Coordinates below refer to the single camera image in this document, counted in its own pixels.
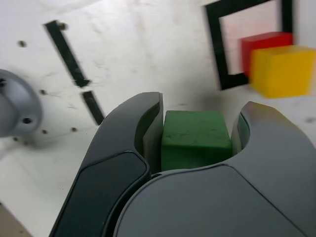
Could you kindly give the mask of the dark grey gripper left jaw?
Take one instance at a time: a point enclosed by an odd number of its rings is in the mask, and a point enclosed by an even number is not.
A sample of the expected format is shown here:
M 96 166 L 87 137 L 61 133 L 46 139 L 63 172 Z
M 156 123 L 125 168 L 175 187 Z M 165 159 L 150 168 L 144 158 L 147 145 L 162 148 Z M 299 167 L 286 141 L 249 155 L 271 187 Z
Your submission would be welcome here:
M 111 111 L 99 126 L 61 211 L 53 237 L 111 237 L 130 197 L 151 178 L 143 137 L 162 126 L 163 98 L 144 92 Z

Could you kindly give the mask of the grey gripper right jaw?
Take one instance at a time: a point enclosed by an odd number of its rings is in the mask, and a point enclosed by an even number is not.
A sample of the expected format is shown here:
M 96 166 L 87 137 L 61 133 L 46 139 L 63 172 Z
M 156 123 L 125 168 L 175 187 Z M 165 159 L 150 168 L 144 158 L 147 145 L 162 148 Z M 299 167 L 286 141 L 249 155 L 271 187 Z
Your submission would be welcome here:
M 248 102 L 233 156 L 163 172 L 125 205 L 116 237 L 313 237 L 316 150 L 276 109 Z

